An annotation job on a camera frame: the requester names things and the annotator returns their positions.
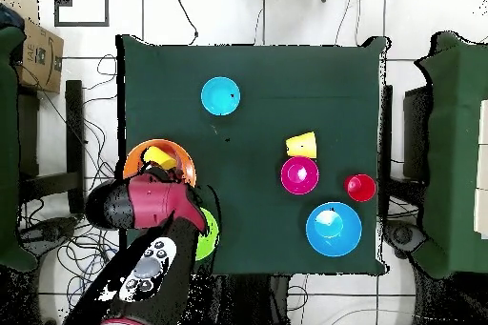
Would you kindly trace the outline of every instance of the pink bowl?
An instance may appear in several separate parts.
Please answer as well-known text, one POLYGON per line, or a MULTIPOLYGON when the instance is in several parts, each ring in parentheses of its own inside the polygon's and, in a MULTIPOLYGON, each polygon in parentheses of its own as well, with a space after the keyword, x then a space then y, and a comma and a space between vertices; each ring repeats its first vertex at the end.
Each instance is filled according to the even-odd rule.
POLYGON ((281 183, 292 194, 305 194, 318 182, 318 167, 307 157, 292 157, 281 168, 281 183))

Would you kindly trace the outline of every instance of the cardboard box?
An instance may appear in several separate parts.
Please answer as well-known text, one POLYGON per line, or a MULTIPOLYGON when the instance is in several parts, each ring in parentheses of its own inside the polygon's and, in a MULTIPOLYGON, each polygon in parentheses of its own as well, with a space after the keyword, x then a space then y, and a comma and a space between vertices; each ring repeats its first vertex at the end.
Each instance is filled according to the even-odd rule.
POLYGON ((35 25, 39 25, 38 0, 0 0, 0 3, 13 9, 22 18, 30 19, 35 25))
POLYGON ((17 66, 19 83, 39 91, 59 93, 63 66, 64 41, 26 19, 26 40, 22 50, 22 66, 17 66))

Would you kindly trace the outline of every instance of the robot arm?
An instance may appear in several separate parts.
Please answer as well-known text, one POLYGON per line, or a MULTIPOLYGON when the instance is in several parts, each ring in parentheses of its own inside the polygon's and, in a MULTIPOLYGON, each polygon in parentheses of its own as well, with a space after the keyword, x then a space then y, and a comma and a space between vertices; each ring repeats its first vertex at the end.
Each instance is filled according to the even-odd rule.
POLYGON ((155 310, 154 306, 148 308, 149 300, 159 302, 175 314, 146 320, 155 325, 175 324, 178 311, 186 305, 198 233, 205 234, 209 228, 189 185, 165 181, 165 176, 158 169, 150 169, 123 181, 99 185, 91 192, 86 215, 93 226, 105 230, 150 229, 112 258, 64 325, 99 325, 115 297, 128 302, 125 310, 138 311, 139 315, 155 310), (160 290, 163 279, 165 285, 160 290), (166 295, 163 302, 160 296, 153 297, 160 293, 166 295), (167 302, 169 294, 180 297, 172 306, 167 302))

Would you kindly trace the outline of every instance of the yellow object in orange bowl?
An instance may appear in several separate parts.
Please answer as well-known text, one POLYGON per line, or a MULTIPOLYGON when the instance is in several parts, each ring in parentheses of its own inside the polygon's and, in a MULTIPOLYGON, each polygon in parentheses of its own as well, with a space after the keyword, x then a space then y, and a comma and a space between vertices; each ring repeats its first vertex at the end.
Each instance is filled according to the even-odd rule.
POLYGON ((194 187, 196 183, 196 171, 192 158, 181 146, 165 139, 148 140, 135 146, 126 158, 124 178, 128 178, 139 172, 143 166, 141 155, 151 146, 155 146, 169 157, 174 158, 176 160, 176 167, 183 172, 183 179, 194 187))
POLYGON ((161 149, 156 146, 148 147, 142 154, 142 159, 144 162, 155 162, 157 165, 161 166, 164 170, 170 170, 176 167, 176 160, 171 156, 167 155, 161 149))

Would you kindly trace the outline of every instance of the dark green tablecloth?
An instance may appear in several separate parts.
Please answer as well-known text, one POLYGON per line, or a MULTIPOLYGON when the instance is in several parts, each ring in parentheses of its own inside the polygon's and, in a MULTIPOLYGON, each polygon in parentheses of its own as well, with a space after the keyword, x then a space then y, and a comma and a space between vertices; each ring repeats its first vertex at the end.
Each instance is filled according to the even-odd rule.
POLYGON ((378 65, 385 39, 366 48, 157 47, 124 36, 127 151, 166 138, 195 164, 196 183, 219 198, 223 231, 216 274, 383 273, 376 261, 376 198, 355 203, 343 189, 350 173, 376 176, 378 65), (241 101, 228 116, 200 102, 203 85, 232 78, 241 101), (320 179, 303 196, 287 193, 279 171, 285 139, 314 131, 320 179), (341 201, 363 232, 350 254, 329 258, 307 241, 310 212, 341 201))
POLYGON ((413 256, 432 277, 488 273, 488 240, 474 231, 479 107, 488 99, 488 47, 443 32, 418 64, 432 86, 423 228, 430 239, 413 256))

